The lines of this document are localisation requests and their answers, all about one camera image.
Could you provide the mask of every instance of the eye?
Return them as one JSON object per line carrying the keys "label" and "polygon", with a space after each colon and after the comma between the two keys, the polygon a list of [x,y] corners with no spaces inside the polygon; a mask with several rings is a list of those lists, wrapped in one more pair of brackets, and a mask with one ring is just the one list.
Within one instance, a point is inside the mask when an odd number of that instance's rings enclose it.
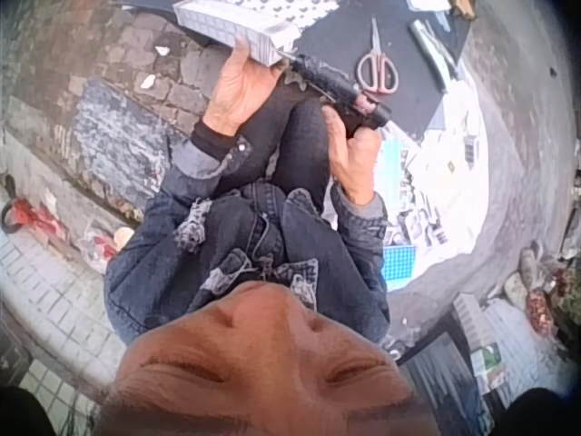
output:
{"label": "eye", "polygon": [[146,366],[150,366],[150,365],[166,365],[166,366],[172,366],[174,368],[179,368],[184,372],[188,372],[191,375],[194,375],[196,377],[199,377],[201,379],[210,381],[210,382],[216,382],[216,383],[223,383],[226,382],[226,379],[220,375],[217,371],[214,371],[204,365],[200,365],[198,363],[192,363],[192,362],[184,362],[181,359],[173,359],[169,356],[163,356],[163,357],[159,357],[159,356],[155,356],[152,357],[149,361],[147,361],[146,363],[144,363],[143,365],[141,365],[141,367],[146,367]]}
{"label": "eye", "polygon": [[364,372],[384,366],[386,366],[386,364],[382,361],[351,363],[340,366],[336,371],[331,373],[330,377],[325,379],[325,382],[329,384],[344,382],[353,379]]}
{"label": "eye", "polygon": [[201,379],[208,380],[210,382],[216,383],[224,383],[225,380],[216,372],[209,370],[208,368],[204,368],[200,365],[190,364],[190,363],[179,363],[174,362],[172,366],[176,368],[180,368],[191,375],[195,375],[196,377],[200,377]]}

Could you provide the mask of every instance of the white paper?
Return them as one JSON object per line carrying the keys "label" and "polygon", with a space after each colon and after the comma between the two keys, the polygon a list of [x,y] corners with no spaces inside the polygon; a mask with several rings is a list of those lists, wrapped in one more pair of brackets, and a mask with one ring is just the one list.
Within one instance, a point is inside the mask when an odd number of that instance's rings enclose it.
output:
{"label": "white paper", "polygon": [[449,11],[452,8],[449,0],[408,0],[409,9],[412,11]]}
{"label": "white paper", "polygon": [[267,66],[281,60],[277,50],[292,51],[299,28],[272,15],[214,0],[186,0],[173,5],[178,23],[230,47],[246,36],[251,57]]}
{"label": "white paper", "polygon": [[314,25],[318,20],[339,8],[338,0],[325,0],[317,3],[312,0],[224,0],[228,3],[244,6],[262,14],[268,14],[288,21],[302,31]]}

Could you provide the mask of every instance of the scissors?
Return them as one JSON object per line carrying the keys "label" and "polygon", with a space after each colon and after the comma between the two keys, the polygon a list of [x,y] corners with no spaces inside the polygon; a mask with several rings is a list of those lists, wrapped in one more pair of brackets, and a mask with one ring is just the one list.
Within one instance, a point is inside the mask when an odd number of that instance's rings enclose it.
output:
{"label": "scissors", "polygon": [[[385,53],[381,52],[378,23],[375,20],[375,16],[371,17],[371,25],[373,28],[371,37],[372,48],[371,51],[365,54],[359,61],[359,64],[357,65],[357,78],[363,89],[366,91],[378,94],[393,94],[398,90],[399,86],[398,70],[396,70],[396,66],[385,55]],[[371,62],[371,84],[365,82],[361,72],[363,65],[368,59]],[[390,88],[386,87],[386,79],[388,82],[393,83]]]}

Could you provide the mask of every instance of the jacket sleeve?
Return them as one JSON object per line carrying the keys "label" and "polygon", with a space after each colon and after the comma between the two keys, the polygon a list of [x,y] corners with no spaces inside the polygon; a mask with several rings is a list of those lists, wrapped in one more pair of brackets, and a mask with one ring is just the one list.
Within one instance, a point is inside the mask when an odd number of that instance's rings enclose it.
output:
{"label": "jacket sleeve", "polygon": [[388,213],[383,199],[375,193],[370,204],[357,206],[347,198],[338,183],[332,186],[330,195],[337,212],[337,231],[389,322],[388,288],[381,273],[383,238],[388,226]]}
{"label": "jacket sleeve", "polygon": [[189,254],[178,246],[174,232],[194,213],[194,208],[207,213],[209,198],[222,174],[250,152],[250,147],[240,146],[241,142],[243,138],[224,153],[221,161],[203,152],[192,140],[174,148],[172,167],[163,178],[160,191],[148,202],[142,224],[109,262],[105,274],[109,319],[126,343],[156,326],[143,325],[148,314],[138,313],[141,305],[132,302],[161,298],[164,290],[171,288]]}

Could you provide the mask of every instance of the black wristband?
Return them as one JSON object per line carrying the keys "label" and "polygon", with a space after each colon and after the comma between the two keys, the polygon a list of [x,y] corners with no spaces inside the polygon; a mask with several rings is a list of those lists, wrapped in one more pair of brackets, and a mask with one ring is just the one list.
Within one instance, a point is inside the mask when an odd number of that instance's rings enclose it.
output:
{"label": "black wristband", "polygon": [[208,154],[218,161],[222,161],[226,154],[236,145],[236,136],[227,136],[214,132],[202,120],[193,127],[192,144],[198,150]]}

